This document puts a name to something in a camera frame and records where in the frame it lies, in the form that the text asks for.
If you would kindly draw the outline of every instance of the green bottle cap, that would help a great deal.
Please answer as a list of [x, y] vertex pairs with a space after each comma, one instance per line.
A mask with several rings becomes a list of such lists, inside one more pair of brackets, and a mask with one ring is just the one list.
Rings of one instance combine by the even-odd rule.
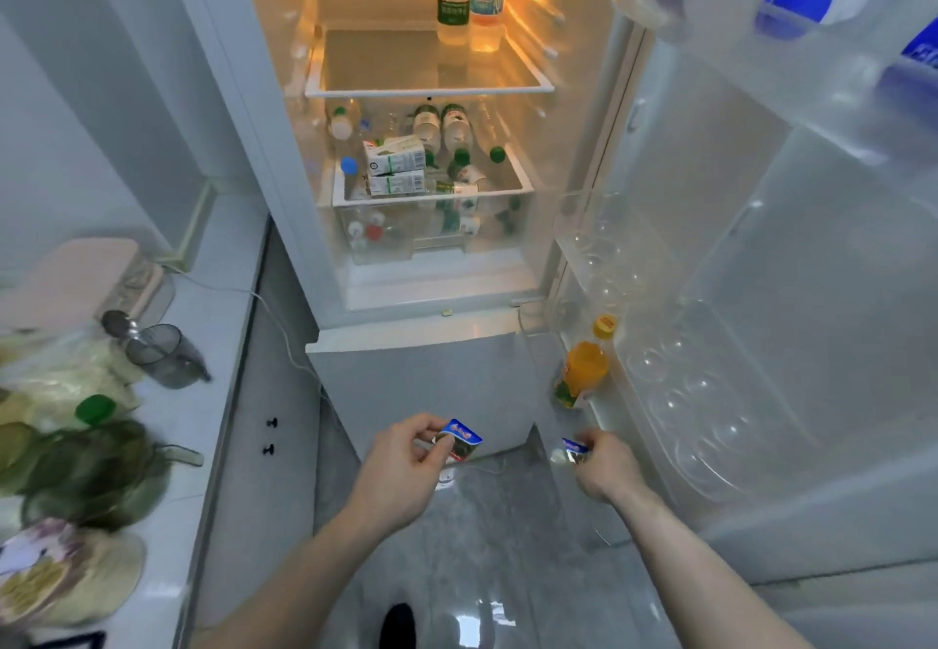
[[117, 403], [111, 397], [106, 394], [92, 394], [79, 402], [75, 408], [75, 416], [88, 427], [94, 427], [109, 420], [116, 409]]

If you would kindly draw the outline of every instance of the refrigerator drawer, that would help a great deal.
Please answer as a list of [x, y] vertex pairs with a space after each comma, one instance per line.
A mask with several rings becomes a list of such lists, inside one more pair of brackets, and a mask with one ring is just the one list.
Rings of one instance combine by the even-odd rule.
[[520, 446], [536, 412], [536, 376], [518, 311], [323, 330], [306, 352], [362, 458], [374, 435], [428, 411], [484, 442], [475, 457]]

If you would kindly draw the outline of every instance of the refrigerator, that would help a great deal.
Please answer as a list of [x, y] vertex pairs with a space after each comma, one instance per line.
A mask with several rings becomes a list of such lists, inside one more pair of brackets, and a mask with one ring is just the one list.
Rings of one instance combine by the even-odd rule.
[[[725, 39], [732, 20], [688, 0], [505, 0], [488, 57], [437, 44], [436, 0], [183, 1], [360, 455], [418, 411], [462, 420], [478, 455], [615, 430], [809, 639], [935, 636], [933, 70], [887, 88], [899, 52], [778, 0]], [[493, 192], [354, 199], [335, 108], [388, 133], [420, 105], [483, 102], [507, 138]], [[565, 409], [554, 382], [604, 312], [610, 374]], [[629, 542], [554, 478], [584, 547]], [[848, 632], [867, 610], [881, 633]]]

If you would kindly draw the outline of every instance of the hand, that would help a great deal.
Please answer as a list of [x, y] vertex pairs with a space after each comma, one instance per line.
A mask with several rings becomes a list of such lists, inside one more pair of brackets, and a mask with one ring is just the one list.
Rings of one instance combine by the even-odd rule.
[[377, 536], [378, 542], [410, 525], [426, 510], [454, 439], [447, 434], [429, 451], [414, 440], [432, 442], [446, 424], [439, 417], [418, 414], [374, 438], [346, 509], [358, 525], [364, 524]]
[[612, 505], [654, 495], [641, 477], [635, 454], [615, 434], [592, 429], [580, 432], [577, 439], [592, 450], [586, 463], [574, 467], [586, 495]]

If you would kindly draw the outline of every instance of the black shoe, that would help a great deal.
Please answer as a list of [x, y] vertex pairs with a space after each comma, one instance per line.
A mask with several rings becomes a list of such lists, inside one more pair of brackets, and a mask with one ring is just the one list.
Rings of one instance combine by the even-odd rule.
[[388, 611], [378, 649], [416, 649], [416, 622], [410, 605], [394, 605]]

